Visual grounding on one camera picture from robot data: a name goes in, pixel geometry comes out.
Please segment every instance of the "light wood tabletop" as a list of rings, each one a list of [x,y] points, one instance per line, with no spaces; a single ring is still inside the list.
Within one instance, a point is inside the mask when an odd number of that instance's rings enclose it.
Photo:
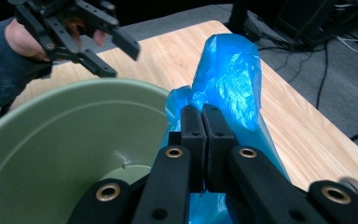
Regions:
[[[142,51],[137,62],[120,49],[99,56],[117,70],[118,78],[135,78],[170,91],[191,85],[206,39],[224,33],[229,30],[222,23],[207,21],[140,41]],[[261,63],[261,114],[292,183],[308,190],[317,180],[358,180],[358,146]],[[12,109],[43,92],[87,78],[97,77],[79,64],[57,65],[51,78],[31,82]]]

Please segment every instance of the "plastic bag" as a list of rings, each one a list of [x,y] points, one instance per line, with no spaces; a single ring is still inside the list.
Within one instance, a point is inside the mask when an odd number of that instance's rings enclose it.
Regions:
[[[241,145],[262,150],[286,176],[260,114],[261,64],[255,45],[241,35],[212,35],[205,42],[192,86],[172,90],[166,102],[168,133],[180,131],[181,109],[217,106]],[[224,193],[190,195],[189,223],[231,223]]]

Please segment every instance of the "human hand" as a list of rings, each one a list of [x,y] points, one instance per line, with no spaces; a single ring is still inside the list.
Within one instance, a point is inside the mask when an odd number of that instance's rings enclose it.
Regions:
[[[81,46],[80,33],[77,30],[77,26],[83,25],[83,21],[79,19],[71,19],[65,23],[69,33],[73,39]],[[94,42],[101,46],[106,37],[106,33],[97,30],[94,33]],[[49,58],[42,46],[31,36],[25,27],[14,19],[5,30],[5,38],[10,47],[23,57],[31,58],[35,61],[48,62]]]

